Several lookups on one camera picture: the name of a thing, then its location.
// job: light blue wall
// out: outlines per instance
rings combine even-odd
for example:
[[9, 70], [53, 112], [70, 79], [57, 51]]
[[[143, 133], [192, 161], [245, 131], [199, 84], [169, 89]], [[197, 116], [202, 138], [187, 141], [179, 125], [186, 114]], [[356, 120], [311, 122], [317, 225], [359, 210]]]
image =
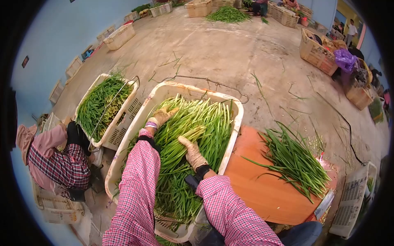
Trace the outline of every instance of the light blue wall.
[[379, 77], [380, 84], [383, 85], [384, 89], [388, 89], [386, 76], [383, 73], [381, 66], [379, 65], [379, 59], [381, 58], [379, 47], [377, 46], [369, 27], [367, 27], [365, 31], [364, 40], [361, 44], [360, 50], [364, 55], [367, 65], [369, 66], [370, 64], [372, 64], [375, 69], [382, 72], [383, 76]]
[[[119, 27], [133, 8], [149, 0], [48, 0], [31, 24], [15, 60], [11, 85], [26, 111], [51, 111], [49, 94], [75, 56], [109, 26]], [[29, 62], [22, 68], [24, 58]]]
[[[35, 124], [35, 121], [31, 117], [31, 114], [28, 113], [24, 107], [21, 107], [19, 103], [18, 124], [25, 124], [26, 126], [32, 126], [33, 124]], [[11, 158], [14, 175], [19, 185], [20, 192], [22, 193], [22, 196], [27, 205], [27, 208], [30, 210], [41, 230], [46, 234], [46, 236], [53, 243], [53, 245], [82, 245], [80, 241], [75, 237], [73, 232], [70, 230], [68, 225], [52, 224], [44, 221], [41, 211], [37, 208], [34, 202], [29, 168], [24, 165], [18, 147], [14, 148], [11, 152]]]
[[331, 30], [337, 0], [298, 0], [298, 3], [312, 9], [312, 19]]
[[[133, 8], [149, 0], [48, 0], [31, 24], [17, 54], [11, 86], [16, 91], [18, 124], [31, 126], [31, 114], [51, 111], [48, 100], [58, 79], [65, 83], [65, 70], [76, 55], [107, 27], [119, 27]], [[24, 58], [29, 62], [22, 68]], [[32, 193], [28, 168], [19, 148], [11, 152], [15, 178], [27, 207], [54, 245], [81, 245], [68, 225], [44, 222]]]

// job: sleeve cuff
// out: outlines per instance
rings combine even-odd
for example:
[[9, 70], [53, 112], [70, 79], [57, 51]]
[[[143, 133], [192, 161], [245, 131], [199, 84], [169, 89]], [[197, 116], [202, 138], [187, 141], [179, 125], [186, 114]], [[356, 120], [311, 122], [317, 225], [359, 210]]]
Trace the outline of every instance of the sleeve cuff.
[[147, 137], [153, 138], [153, 135], [148, 130], [146, 130], [145, 128], [142, 128], [139, 131], [138, 136], [147, 136]]
[[196, 195], [202, 197], [204, 200], [230, 186], [230, 178], [227, 176], [216, 175], [208, 179], [204, 179], [197, 186]]

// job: hand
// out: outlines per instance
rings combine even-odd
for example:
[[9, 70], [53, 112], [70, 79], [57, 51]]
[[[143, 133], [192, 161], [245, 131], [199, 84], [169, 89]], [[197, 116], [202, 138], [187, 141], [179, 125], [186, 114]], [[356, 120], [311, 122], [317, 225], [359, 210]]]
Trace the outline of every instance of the hand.
[[179, 111], [179, 108], [176, 107], [173, 110], [168, 111], [168, 109], [170, 108], [170, 105], [167, 105], [161, 109], [158, 109], [152, 117], [150, 117], [148, 119], [148, 122], [152, 122], [154, 124], [156, 124], [156, 129], [159, 129], [164, 123], [167, 122], [167, 120], [169, 120], [174, 114], [176, 114], [176, 112]]
[[192, 144], [184, 136], [179, 136], [178, 141], [188, 148], [186, 160], [189, 162], [194, 171], [196, 171], [197, 167], [208, 164], [206, 159], [201, 155], [197, 142]]

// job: pink checkered sleeve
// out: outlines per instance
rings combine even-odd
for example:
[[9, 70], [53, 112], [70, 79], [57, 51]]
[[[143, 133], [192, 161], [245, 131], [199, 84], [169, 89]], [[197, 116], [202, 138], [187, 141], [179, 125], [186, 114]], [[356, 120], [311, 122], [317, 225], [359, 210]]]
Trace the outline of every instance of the pink checkered sleeve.
[[[139, 135], [153, 138], [145, 129]], [[160, 245], [154, 236], [153, 221], [159, 171], [159, 153], [147, 141], [138, 141], [128, 155], [116, 214], [103, 235], [103, 245]]]
[[229, 177], [202, 180], [196, 194], [203, 198], [206, 216], [226, 245], [283, 246], [267, 223], [233, 191]]

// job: wooden board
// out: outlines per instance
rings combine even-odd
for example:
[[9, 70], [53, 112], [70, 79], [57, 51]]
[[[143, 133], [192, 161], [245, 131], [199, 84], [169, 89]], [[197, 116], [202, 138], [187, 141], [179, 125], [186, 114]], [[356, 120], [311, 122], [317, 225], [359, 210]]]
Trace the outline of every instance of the wooden board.
[[[264, 173], [278, 175], [277, 172], [269, 171], [242, 157], [260, 164], [272, 165], [262, 155], [264, 153], [262, 150], [267, 151], [268, 148], [261, 141], [262, 138], [256, 129], [241, 126], [241, 135], [235, 142], [224, 174], [230, 177], [235, 193], [263, 220], [288, 225], [303, 223], [322, 200], [312, 196], [314, 201], [312, 204], [291, 184], [273, 175], [262, 175]], [[323, 167], [325, 170], [330, 169], [328, 162], [325, 162]], [[329, 182], [327, 188], [335, 189], [337, 173], [332, 170], [328, 175], [333, 181]]]

